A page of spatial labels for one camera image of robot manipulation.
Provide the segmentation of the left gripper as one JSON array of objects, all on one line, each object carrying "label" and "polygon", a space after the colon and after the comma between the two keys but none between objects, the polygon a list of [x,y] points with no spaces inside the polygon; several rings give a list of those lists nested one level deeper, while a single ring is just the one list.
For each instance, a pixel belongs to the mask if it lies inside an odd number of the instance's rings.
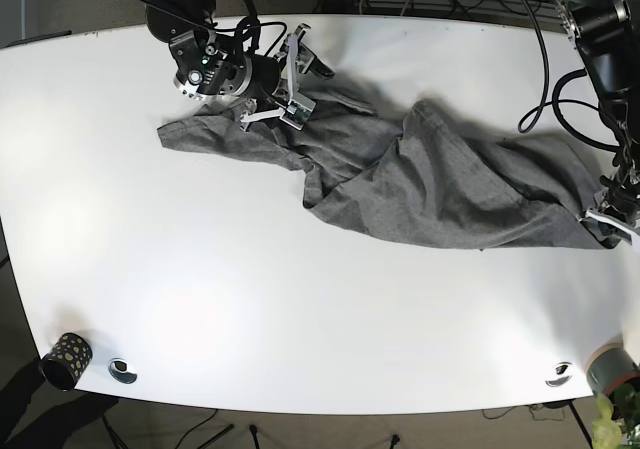
[{"label": "left gripper", "polygon": [[620,241],[639,241],[639,175],[601,175],[594,204],[580,217],[581,225],[606,249]]}]

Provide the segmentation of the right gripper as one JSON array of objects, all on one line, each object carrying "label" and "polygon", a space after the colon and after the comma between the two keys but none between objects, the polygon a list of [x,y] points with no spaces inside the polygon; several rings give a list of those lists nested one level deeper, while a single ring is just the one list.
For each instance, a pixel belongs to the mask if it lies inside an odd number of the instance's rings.
[{"label": "right gripper", "polygon": [[275,102],[276,108],[266,111],[254,113],[245,111],[239,119],[240,127],[243,131],[247,131],[249,126],[254,122],[265,119],[279,119],[282,111],[288,105],[290,96],[296,93],[302,94],[298,84],[298,75],[300,73],[311,73],[319,79],[333,79],[335,77],[335,72],[324,64],[312,50],[306,46],[302,46],[300,49],[301,39],[309,29],[310,26],[306,23],[300,24],[293,33],[287,35],[286,49],[282,50],[282,53],[286,54],[286,103]]}]

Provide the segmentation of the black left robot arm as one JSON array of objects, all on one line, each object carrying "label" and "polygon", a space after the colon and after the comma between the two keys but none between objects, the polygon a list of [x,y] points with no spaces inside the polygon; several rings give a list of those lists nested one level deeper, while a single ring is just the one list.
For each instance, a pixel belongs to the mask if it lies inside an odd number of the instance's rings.
[{"label": "black left robot arm", "polygon": [[[557,121],[581,142],[613,154],[616,172],[600,178],[595,206],[582,221],[592,221],[607,237],[639,249],[639,35],[627,0],[556,0],[560,19],[584,64],[554,86],[551,107]],[[569,82],[587,77],[595,90],[596,111],[616,140],[607,145],[579,133],[561,111]]]}]

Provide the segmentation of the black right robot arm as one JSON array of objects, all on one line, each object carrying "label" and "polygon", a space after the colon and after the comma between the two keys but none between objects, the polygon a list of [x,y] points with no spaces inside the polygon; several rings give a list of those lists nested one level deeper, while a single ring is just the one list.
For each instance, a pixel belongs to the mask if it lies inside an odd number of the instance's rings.
[{"label": "black right robot arm", "polygon": [[196,100],[244,100],[245,109],[237,118],[242,129],[265,119],[302,129],[316,103],[302,94],[299,76],[312,73],[324,80],[334,76],[304,43],[306,24],[282,31],[265,54],[259,53],[266,25],[253,0],[242,0],[248,14],[230,29],[213,20],[216,0],[141,1],[149,32],[167,44],[176,63],[178,89]]}]

